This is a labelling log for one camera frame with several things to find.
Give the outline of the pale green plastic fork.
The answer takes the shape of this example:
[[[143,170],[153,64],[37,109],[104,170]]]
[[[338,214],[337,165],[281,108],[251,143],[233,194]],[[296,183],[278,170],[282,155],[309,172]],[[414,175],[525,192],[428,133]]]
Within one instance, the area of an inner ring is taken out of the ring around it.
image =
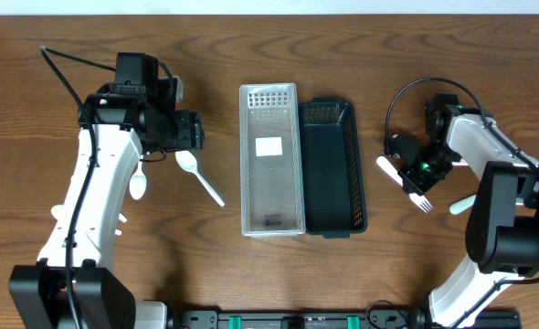
[[[471,195],[471,196],[467,196],[461,199],[460,201],[453,203],[452,205],[449,206],[450,214],[458,215],[464,212],[465,210],[469,209],[474,204],[475,198],[476,198],[475,195]]]

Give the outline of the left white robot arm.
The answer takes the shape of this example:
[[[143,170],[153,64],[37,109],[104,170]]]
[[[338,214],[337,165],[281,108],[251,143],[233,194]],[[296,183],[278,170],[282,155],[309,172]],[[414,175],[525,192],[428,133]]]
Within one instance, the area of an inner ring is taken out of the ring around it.
[[[202,116],[178,111],[182,81],[163,62],[121,52],[115,79],[77,98],[79,149],[57,223],[8,289],[27,328],[167,328],[164,302],[139,301],[114,275],[116,230],[132,172],[149,153],[202,148]]]

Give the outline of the white plastic fork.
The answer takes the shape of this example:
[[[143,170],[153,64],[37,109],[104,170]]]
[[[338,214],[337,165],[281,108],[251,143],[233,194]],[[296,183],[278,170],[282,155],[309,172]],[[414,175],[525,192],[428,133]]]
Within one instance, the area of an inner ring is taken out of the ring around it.
[[[391,164],[391,162],[384,156],[378,156],[376,158],[376,164],[394,181],[396,181],[400,186],[403,186],[403,179]],[[419,196],[417,193],[407,193],[410,200],[422,211],[428,213],[433,206],[430,204],[428,199],[425,196]]]

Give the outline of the small white spoon under arm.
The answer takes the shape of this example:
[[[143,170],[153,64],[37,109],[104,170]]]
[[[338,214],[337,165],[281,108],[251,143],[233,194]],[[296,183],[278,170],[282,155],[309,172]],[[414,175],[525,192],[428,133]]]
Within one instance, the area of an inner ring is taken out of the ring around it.
[[[137,164],[136,170],[132,174],[129,182],[129,192],[134,200],[139,200],[143,197],[147,189],[147,177],[143,172],[143,159],[141,158]]]

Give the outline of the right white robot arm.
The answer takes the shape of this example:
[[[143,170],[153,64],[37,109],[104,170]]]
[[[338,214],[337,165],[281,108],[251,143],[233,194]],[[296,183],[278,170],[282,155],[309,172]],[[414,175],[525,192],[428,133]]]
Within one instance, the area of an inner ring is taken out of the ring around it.
[[[385,137],[384,156],[405,163],[394,179],[423,196],[463,160],[479,178],[465,232],[467,253],[449,278],[428,295],[414,328],[464,328],[503,290],[539,282],[539,162],[516,147],[480,105],[439,93],[424,109],[427,147],[412,136]]]

